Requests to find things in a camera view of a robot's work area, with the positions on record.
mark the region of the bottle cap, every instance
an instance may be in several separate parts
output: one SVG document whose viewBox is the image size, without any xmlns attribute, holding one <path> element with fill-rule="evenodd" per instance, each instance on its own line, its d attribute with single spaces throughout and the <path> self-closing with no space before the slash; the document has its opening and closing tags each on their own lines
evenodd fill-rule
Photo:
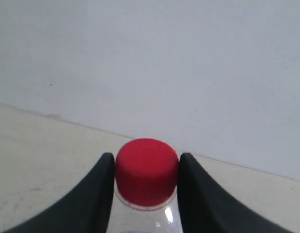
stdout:
<svg viewBox="0 0 300 233">
<path fill-rule="evenodd" d="M 178 168 L 177 154 L 168 144 L 151 138 L 132 140 L 117 154 L 118 192 L 137 206 L 161 205 L 174 193 Z"/>
</svg>

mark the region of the red bottle cap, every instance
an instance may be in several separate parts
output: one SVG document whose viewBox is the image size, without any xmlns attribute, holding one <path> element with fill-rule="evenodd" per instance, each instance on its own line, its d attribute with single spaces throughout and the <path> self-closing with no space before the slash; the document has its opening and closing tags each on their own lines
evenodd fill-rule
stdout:
<svg viewBox="0 0 300 233">
<path fill-rule="evenodd" d="M 118 192 L 132 204 L 158 206 L 173 195 L 178 168 L 177 154 L 168 144 L 150 138 L 132 140 L 117 154 Z"/>
</svg>

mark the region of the plastic bottle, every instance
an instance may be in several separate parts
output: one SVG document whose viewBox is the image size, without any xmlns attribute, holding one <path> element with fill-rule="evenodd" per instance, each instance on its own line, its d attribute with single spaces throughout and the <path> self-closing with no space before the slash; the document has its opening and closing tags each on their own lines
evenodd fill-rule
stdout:
<svg viewBox="0 0 300 233">
<path fill-rule="evenodd" d="M 107 233 L 182 233 L 176 199 L 179 160 L 164 142 L 125 144 L 115 163 L 115 197 Z"/>
</svg>

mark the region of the white wall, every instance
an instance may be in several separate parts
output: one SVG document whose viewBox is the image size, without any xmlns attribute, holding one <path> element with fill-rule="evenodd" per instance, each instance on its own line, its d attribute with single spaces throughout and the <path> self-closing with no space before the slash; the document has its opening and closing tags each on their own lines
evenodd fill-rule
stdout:
<svg viewBox="0 0 300 233">
<path fill-rule="evenodd" d="M 300 0 L 0 1 L 0 103 L 300 180 Z"/>
</svg>

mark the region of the beige floor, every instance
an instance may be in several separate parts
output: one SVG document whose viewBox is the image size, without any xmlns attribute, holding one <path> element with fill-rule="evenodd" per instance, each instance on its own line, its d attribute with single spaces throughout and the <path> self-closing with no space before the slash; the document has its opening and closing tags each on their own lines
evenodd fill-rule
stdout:
<svg viewBox="0 0 300 233">
<path fill-rule="evenodd" d="M 62 197 L 103 152 L 129 140 L 0 105 L 0 231 Z M 300 182 L 195 156 L 239 200 L 300 232 Z"/>
</svg>

